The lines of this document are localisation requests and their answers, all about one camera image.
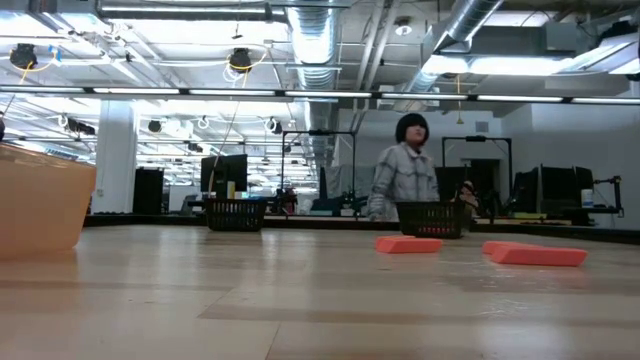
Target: black basket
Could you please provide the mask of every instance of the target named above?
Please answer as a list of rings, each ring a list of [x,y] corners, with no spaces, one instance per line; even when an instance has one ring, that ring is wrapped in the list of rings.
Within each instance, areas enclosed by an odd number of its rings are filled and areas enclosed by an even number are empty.
[[[396,208],[400,231],[415,237],[459,239],[471,219],[461,202],[401,202]]]
[[[205,199],[207,225],[214,231],[260,231],[267,202],[264,200]]]

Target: orange foam block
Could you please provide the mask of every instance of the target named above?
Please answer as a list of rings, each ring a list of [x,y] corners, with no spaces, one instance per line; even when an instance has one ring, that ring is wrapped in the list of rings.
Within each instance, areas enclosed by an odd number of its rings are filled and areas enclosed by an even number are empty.
[[[542,246],[498,246],[491,261],[511,265],[580,266],[587,258],[581,249]]]
[[[487,241],[482,245],[482,253],[491,255],[499,246],[533,246],[536,247],[538,245],[531,245],[525,243],[518,243],[513,241]]]
[[[387,254],[434,253],[441,247],[440,239],[423,239],[413,236],[383,237],[376,241],[376,250]]]

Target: gray jacket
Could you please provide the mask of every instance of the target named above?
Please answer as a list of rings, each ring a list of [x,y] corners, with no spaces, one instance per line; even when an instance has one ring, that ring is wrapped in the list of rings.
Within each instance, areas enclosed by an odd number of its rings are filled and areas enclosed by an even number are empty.
[[[406,143],[392,146],[380,155],[369,195],[369,215],[384,216],[388,203],[440,201],[433,163]]]

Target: orange plastic bin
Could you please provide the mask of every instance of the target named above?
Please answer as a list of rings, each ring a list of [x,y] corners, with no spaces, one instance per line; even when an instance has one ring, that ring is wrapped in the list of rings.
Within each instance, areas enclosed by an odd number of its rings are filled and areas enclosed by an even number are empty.
[[[95,180],[93,166],[0,145],[0,259],[73,248]]]

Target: column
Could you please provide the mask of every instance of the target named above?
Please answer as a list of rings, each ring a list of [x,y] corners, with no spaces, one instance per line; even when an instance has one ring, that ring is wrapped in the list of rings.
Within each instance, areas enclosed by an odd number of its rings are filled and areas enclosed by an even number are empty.
[[[102,101],[92,213],[133,210],[138,118],[132,105],[130,101]]]

